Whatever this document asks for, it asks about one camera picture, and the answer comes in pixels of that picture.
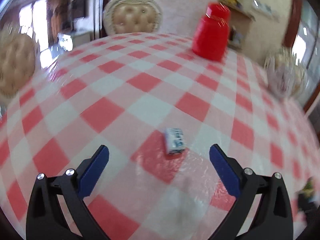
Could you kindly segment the green yellow snack packet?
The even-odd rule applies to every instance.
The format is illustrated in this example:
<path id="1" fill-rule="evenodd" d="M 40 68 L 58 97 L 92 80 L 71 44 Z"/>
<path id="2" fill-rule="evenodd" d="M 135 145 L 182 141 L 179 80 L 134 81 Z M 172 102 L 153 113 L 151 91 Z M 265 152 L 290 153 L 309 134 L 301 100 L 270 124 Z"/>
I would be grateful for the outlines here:
<path id="1" fill-rule="evenodd" d="M 315 195 L 315 187 L 313 182 L 313 177 L 307 179 L 306 184 L 302 188 L 302 194 L 307 200 L 313 200 Z"/>

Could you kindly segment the small white blue candy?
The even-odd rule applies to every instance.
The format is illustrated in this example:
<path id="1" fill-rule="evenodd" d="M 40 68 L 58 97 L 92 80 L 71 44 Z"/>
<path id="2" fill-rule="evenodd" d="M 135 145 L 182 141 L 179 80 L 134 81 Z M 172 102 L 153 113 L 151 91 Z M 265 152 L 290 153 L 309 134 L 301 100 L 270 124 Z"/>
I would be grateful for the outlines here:
<path id="1" fill-rule="evenodd" d="M 180 128 L 166 128 L 164 130 L 166 154 L 176 155 L 186 149 L 183 131 Z"/>

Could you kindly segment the white floral teapot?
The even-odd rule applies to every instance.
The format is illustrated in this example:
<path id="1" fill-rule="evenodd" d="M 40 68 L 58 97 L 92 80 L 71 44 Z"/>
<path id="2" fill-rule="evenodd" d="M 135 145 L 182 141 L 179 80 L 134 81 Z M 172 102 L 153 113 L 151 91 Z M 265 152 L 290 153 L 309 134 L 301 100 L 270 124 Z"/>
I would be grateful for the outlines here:
<path id="1" fill-rule="evenodd" d="M 267 87 L 280 101 L 298 98 L 306 87 L 306 68 L 290 50 L 270 54 L 265 60 Z"/>

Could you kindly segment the red white checkered tablecloth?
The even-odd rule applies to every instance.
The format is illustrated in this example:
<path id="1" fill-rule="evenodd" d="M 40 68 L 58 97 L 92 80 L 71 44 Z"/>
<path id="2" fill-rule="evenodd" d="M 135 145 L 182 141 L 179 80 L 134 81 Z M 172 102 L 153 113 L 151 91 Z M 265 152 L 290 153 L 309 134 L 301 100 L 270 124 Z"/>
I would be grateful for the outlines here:
<path id="1" fill-rule="evenodd" d="M 112 239 L 207 239 L 234 202 L 213 144 L 257 174 L 281 173 L 303 231 L 296 194 L 319 181 L 319 151 L 300 105 L 275 99 L 248 58 L 210 62 L 190 47 L 169 34 L 106 37 L 34 74 L 1 120 L 1 208 L 20 234 L 37 175 L 76 168 L 100 145 L 110 160 L 85 202 Z M 183 131 L 182 153 L 166 154 L 166 128 Z"/>

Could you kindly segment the beige tufted chair left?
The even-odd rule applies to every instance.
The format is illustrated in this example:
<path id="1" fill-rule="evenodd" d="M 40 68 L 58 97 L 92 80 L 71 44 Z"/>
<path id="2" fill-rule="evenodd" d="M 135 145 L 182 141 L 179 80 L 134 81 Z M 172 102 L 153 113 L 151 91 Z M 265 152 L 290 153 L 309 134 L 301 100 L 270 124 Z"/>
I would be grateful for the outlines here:
<path id="1" fill-rule="evenodd" d="M 40 46 L 28 31 L 15 24 L 1 30 L 1 104 L 8 105 L 40 68 Z"/>

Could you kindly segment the beige tufted chair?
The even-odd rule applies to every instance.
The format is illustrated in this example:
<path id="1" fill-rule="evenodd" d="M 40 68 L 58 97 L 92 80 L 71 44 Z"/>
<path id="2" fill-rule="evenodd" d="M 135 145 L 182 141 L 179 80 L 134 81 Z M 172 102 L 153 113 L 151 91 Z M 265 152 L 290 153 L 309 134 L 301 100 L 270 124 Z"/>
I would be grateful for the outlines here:
<path id="1" fill-rule="evenodd" d="M 110 0 L 103 10 L 108 36 L 125 33 L 154 33 L 162 23 L 161 7 L 155 0 Z"/>
<path id="2" fill-rule="evenodd" d="M 40 68 L 40 46 L 28 31 L 15 24 L 1 30 L 1 104 L 8 105 Z"/>

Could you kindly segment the white tv cabinet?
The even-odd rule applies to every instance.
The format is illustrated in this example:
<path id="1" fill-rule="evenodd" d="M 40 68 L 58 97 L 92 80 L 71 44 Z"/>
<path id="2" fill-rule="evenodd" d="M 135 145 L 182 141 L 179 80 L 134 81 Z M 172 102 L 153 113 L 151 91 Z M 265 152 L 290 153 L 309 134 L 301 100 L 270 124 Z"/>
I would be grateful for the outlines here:
<path id="1" fill-rule="evenodd" d="M 91 32 L 87 30 L 58 33 L 58 44 L 64 51 L 72 51 L 74 48 L 91 41 Z"/>

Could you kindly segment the red thermos jug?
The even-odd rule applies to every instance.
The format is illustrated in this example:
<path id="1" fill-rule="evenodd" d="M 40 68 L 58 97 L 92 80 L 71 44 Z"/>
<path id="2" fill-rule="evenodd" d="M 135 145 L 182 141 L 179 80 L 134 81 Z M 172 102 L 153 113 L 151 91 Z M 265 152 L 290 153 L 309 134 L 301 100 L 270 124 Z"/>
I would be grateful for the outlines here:
<path id="1" fill-rule="evenodd" d="M 193 36 L 192 51 L 210 61 L 222 61 L 229 37 L 230 10 L 222 3 L 209 3 Z"/>

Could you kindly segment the wooden corner shelf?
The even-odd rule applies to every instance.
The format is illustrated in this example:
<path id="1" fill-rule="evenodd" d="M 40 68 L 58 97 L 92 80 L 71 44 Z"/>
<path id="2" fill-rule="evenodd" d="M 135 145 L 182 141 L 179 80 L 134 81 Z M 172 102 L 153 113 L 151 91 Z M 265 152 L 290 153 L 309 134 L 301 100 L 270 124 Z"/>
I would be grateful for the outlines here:
<path id="1" fill-rule="evenodd" d="M 244 10 L 238 0 L 221 0 L 220 2 L 230 10 L 228 46 L 237 51 L 242 51 L 255 17 Z"/>

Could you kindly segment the beige tufted chair back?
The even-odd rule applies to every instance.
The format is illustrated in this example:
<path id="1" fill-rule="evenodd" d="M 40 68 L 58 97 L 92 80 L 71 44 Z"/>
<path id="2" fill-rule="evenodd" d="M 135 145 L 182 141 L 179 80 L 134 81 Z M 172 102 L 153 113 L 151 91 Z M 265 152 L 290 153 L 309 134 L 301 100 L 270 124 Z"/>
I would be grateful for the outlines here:
<path id="1" fill-rule="evenodd" d="M 108 36 L 125 33 L 154 33 L 162 23 L 161 7 L 155 0 L 110 0 L 103 10 Z"/>

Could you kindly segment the white wall control panel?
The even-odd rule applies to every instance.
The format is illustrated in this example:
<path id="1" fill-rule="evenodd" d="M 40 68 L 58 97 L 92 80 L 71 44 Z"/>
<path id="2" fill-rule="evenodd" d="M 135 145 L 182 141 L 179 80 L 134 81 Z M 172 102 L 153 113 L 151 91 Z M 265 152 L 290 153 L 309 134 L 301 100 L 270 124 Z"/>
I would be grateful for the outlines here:
<path id="1" fill-rule="evenodd" d="M 253 10 L 255 10 L 256 12 L 268 17 L 268 18 L 272 18 L 272 19 L 278 19 L 279 18 L 279 14 L 277 11 L 274 11 L 271 9 L 271 7 L 265 3 L 261 3 L 257 0 L 253 0 L 252 3 L 252 8 Z"/>

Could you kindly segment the wall mounted television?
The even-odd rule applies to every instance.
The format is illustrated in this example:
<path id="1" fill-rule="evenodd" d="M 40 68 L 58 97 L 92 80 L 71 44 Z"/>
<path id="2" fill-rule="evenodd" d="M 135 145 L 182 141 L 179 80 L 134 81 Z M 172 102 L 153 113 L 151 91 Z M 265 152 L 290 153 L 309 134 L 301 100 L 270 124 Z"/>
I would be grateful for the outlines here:
<path id="1" fill-rule="evenodd" d="M 72 20 L 85 18 L 87 16 L 87 0 L 72 0 L 70 12 Z"/>

